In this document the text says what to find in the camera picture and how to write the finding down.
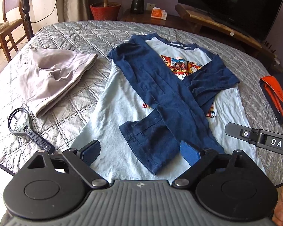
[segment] floor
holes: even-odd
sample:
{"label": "floor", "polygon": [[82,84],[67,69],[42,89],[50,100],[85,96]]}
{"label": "floor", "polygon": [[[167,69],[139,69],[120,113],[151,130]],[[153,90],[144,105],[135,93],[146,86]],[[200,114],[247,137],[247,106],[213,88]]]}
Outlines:
{"label": "floor", "polygon": [[[25,34],[24,32],[24,29],[23,29],[23,26],[19,26],[17,29],[15,29],[13,32],[12,32],[12,35],[13,35],[13,38],[15,41],[19,40],[23,35]],[[19,51],[21,50],[21,48],[23,48],[26,43],[27,43],[27,38],[24,38],[18,45],[18,49]],[[13,58],[17,52],[13,49],[11,52],[11,57]],[[5,54],[3,52],[2,49],[0,49],[0,73],[3,71],[3,69],[8,65],[8,61],[5,57]]]}

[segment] magnifying glass lens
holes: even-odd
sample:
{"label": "magnifying glass lens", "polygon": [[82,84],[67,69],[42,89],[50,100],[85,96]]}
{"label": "magnifying glass lens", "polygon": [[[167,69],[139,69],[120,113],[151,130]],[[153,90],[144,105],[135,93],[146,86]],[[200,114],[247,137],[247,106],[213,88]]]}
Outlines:
{"label": "magnifying glass lens", "polygon": [[26,122],[26,113],[23,110],[16,112],[11,118],[11,130],[20,130]]}

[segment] electrical outlet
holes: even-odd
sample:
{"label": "electrical outlet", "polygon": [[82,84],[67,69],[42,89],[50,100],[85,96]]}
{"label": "electrical outlet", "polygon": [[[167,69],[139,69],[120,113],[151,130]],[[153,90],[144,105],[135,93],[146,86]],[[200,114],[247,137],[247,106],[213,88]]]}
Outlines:
{"label": "electrical outlet", "polygon": [[155,7],[155,4],[147,3],[147,11],[152,11],[152,9]]}

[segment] gray quilted bedspread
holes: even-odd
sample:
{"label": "gray quilted bedspread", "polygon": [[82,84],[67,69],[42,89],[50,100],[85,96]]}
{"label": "gray quilted bedspread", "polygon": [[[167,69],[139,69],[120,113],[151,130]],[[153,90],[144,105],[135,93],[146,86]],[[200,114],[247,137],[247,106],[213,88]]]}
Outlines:
{"label": "gray quilted bedspread", "polygon": [[[0,74],[0,164],[16,173],[39,149],[28,138],[11,134],[7,126],[12,110],[28,108],[13,81],[19,68],[27,60],[30,46],[51,46],[99,55],[94,66],[84,73],[80,82],[47,114],[36,118],[29,111],[34,130],[50,141],[59,152],[70,147],[88,122],[105,88],[111,68],[111,62],[106,55],[120,43],[128,41],[133,34],[153,32],[171,41],[195,42],[219,54],[226,66],[241,81],[239,90],[242,104],[251,127],[283,134],[283,125],[277,123],[259,86],[259,78],[268,75],[268,72],[259,61],[249,55],[205,37],[171,28],[111,21],[67,22],[41,29]],[[282,157],[263,149],[258,149],[258,152],[271,181],[274,184],[283,182]]]}

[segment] television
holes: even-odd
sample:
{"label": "television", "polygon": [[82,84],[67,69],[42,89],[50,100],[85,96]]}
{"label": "television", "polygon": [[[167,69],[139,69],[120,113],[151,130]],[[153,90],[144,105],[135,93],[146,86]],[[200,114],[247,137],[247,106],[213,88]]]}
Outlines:
{"label": "television", "polygon": [[213,20],[264,41],[283,0],[178,0],[203,10]]}

